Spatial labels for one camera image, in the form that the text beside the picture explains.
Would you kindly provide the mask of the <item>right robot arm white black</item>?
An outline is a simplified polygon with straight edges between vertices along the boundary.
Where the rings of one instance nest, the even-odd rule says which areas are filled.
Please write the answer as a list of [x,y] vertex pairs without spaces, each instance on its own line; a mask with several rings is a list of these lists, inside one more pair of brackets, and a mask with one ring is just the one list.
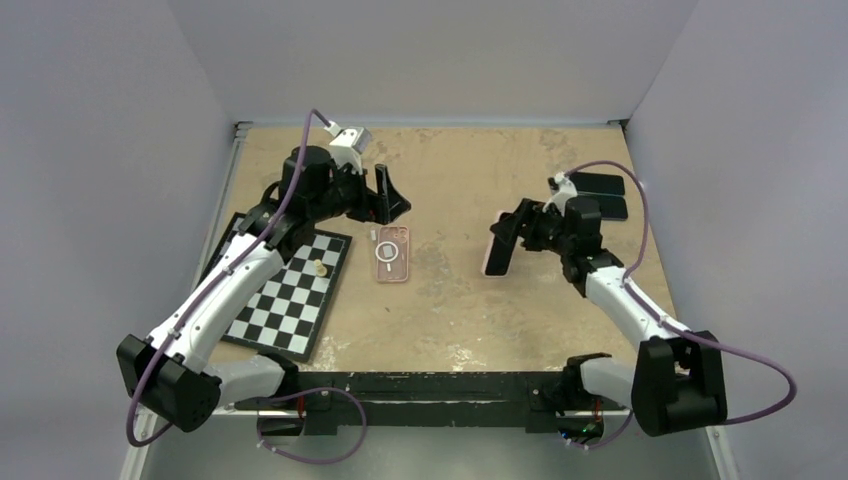
[[632,366],[606,354],[570,358],[561,381],[564,399],[576,407],[598,396],[612,400],[652,437],[723,423],[728,407],[716,338],[689,329],[645,298],[621,260],[603,247],[601,226],[599,204],[578,196],[561,206],[524,199],[490,227],[499,260],[510,259],[517,246],[556,254],[564,278],[637,351]]

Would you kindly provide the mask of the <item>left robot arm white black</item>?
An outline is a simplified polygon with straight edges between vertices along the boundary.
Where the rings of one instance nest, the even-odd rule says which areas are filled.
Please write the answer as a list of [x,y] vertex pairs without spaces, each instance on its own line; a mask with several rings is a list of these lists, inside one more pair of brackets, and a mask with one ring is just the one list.
[[318,223],[345,216],[388,225],[412,208],[392,184],[388,168],[367,170],[342,158],[342,148],[293,149],[278,181],[263,192],[228,249],[184,303],[144,337],[126,336],[116,356],[131,399],[126,432],[135,431],[139,407],[183,432],[199,428],[226,404],[262,398],[284,409],[297,399],[292,365],[280,356],[211,364],[212,351],[236,316],[296,252],[312,240]]

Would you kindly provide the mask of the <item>phone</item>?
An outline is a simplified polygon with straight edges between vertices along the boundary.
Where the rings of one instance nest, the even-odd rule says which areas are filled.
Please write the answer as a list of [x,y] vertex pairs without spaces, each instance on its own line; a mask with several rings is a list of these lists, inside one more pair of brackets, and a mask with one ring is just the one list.
[[508,274],[513,251],[518,235],[512,229],[504,238],[492,231],[492,228],[512,215],[511,212],[499,211],[494,223],[490,226],[490,241],[484,256],[482,274],[487,278],[504,277]]

